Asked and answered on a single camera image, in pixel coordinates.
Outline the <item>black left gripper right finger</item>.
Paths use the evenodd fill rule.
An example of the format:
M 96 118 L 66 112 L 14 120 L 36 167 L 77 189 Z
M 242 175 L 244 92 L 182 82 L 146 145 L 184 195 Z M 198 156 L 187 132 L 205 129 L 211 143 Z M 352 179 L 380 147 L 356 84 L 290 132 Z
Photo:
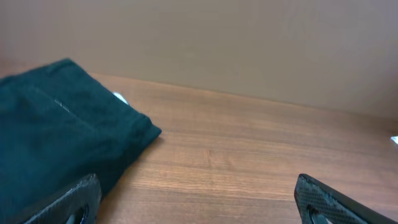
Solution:
M 303 224 L 397 224 L 307 174 L 299 174 L 294 198 Z

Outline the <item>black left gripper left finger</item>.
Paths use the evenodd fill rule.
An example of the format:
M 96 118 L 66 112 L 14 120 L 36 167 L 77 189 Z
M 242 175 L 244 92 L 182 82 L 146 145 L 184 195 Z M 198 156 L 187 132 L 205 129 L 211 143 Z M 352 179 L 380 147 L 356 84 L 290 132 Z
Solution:
M 31 206 L 23 222 L 95 223 L 100 201 L 100 182 L 96 175 L 89 174 Z

